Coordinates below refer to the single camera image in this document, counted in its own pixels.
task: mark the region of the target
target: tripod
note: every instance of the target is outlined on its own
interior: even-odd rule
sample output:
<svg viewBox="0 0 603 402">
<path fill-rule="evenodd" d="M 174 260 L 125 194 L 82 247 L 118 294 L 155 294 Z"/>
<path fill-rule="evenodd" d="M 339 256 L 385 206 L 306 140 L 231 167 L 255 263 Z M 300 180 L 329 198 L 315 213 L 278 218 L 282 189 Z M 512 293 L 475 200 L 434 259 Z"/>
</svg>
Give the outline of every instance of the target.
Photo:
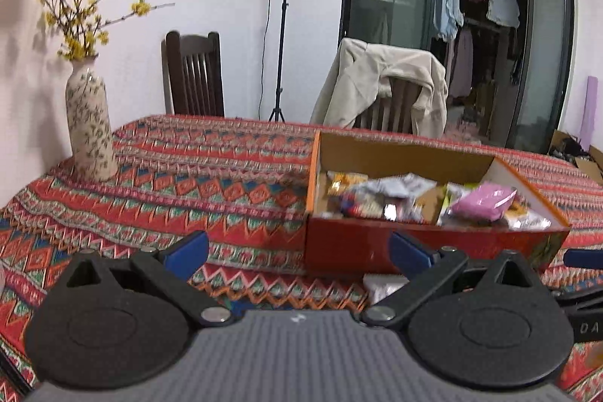
<svg viewBox="0 0 603 402">
<path fill-rule="evenodd" d="M 280 20 L 279 71 L 276 78 L 276 103 L 274 105 L 274 109 L 272 110 L 272 114 L 268 119 L 269 122 L 271 122 L 272 120 L 278 122 L 279 118 L 280 121 L 285 121 L 285 117 L 283 116 L 283 110 L 280 109 L 280 95 L 283 92 L 283 88 L 281 86 L 283 76 L 283 46 L 285 44 L 285 18 L 287 17 L 288 6 L 289 5 L 287 3 L 287 0 L 283 0 L 283 15 Z"/>
</svg>

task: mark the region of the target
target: floral patterned vase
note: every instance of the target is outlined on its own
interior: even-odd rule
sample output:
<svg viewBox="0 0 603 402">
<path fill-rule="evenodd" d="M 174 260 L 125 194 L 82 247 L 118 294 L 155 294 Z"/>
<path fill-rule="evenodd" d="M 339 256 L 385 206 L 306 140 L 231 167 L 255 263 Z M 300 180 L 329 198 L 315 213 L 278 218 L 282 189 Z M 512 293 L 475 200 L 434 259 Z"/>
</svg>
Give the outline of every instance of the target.
<svg viewBox="0 0 603 402">
<path fill-rule="evenodd" d="M 103 182 L 117 172 L 107 92 L 94 72 L 95 59 L 73 62 L 65 102 L 75 170 L 79 179 Z"/>
</svg>

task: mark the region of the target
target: silver screw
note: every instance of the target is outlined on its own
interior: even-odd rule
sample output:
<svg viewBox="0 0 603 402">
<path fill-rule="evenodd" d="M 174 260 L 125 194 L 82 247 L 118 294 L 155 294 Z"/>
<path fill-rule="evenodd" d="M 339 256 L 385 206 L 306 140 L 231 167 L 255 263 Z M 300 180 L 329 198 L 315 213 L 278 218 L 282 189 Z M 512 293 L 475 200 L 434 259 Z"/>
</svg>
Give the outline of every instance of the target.
<svg viewBox="0 0 603 402">
<path fill-rule="evenodd" d="M 396 317 L 396 311 L 390 307 L 371 307 L 367 317 L 373 322 L 389 322 Z"/>
<path fill-rule="evenodd" d="M 229 309 L 224 307 L 209 307 L 201 312 L 201 318 L 204 321 L 211 322 L 212 324 L 221 324 L 226 322 L 232 314 Z"/>
</svg>

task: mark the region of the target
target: red patterned tablecloth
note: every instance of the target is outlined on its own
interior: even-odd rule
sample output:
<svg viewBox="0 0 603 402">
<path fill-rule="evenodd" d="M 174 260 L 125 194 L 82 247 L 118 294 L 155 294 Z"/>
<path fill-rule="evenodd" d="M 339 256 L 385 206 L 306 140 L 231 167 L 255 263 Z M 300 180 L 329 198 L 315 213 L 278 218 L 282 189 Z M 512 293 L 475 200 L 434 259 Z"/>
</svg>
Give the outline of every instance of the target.
<svg viewBox="0 0 603 402">
<path fill-rule="evenodd" d="M 210 256 L 192 284 L 230 306 L 364 308 L 360 283 L 304 275 L 303 215 L 314 132 L 284 123 L 149 117 L 115 132 L 119 172 L 111 181 L 77 182 L 67 160 L 32 182 L 0 220 L 6 273 L 0 347 L 35 386 L 23 332 L 75 251 L 127 257 L 141 245 L 166 248 L 198 229 L 209 233 Z M 565 247 L 603 247 L 603 188 L 563 161 L 410 135 L 357 135 L 494 153 L 569 219 L 573 230 Z M 561 257 L 545 273 L 546 283 L 568 289 L 603 283 L 595 271 L 564 267 Z M 589 373 L 584 367 L 590 349 L 592 344 L 577 345 L 562 376 L 563 388 L 581 401 L 603 392 L 603 369 Z M 6 385 L 0 379 L 0 400 L 16 397 Z"/>
</svg>

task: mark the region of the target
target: box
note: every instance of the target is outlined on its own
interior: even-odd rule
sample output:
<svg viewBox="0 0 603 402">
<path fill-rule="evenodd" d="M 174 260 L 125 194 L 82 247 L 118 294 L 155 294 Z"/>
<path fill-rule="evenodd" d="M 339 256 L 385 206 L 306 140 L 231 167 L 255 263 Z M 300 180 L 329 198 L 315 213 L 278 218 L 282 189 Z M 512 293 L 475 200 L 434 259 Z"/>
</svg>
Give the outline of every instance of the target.
<svg viewBox="0 0 603 402">
<path fill-rule="evenodd" d="M 518 232 L 326 218 L 321 214 L 328 207 L 329 170 L 358 172 L 370 178 L 415 173 L 441 185 L 491 180 L 517 188 L 536 212 L 552 222 L 552 227 L 540 232 Z M 505 162 L 489 155 L 317 132 L 310 173 L 305 266 L 311 273 L 399 274 L 388 254 L 388 239 L 393 231 L 405 231 L 434 249 L 455 246 L 476 259 L 494 258 L 503 249 L 515 249 L 543 272 L 569 233 L 569 224 L 550 202 Z"/>
<path fill-rule="evenodd" d="M 555 130 L 553 134 L 553 138 L 551 139 L 551 145 L 549 147 L 549 154 L 551 150 L 560 146 L 560 144 L 566 139 L 572 138 L 576 140 L 572 135 L 566 134 L 565 132 L 560 132 L 559 130 Z M 590 179 L 594 180 L 596 183 L 603 186 L 603 176 L 601 175 L 601 169 L 603 169 L 603 152 L 601 152 L 597 147 L 590 146 L 589 149 L 590 156 L 593 158 L 593 161 L 589 161 L 587 159 L 582 159 L 580 157 L 576 158 L 576 166 Z"/>
</svg>

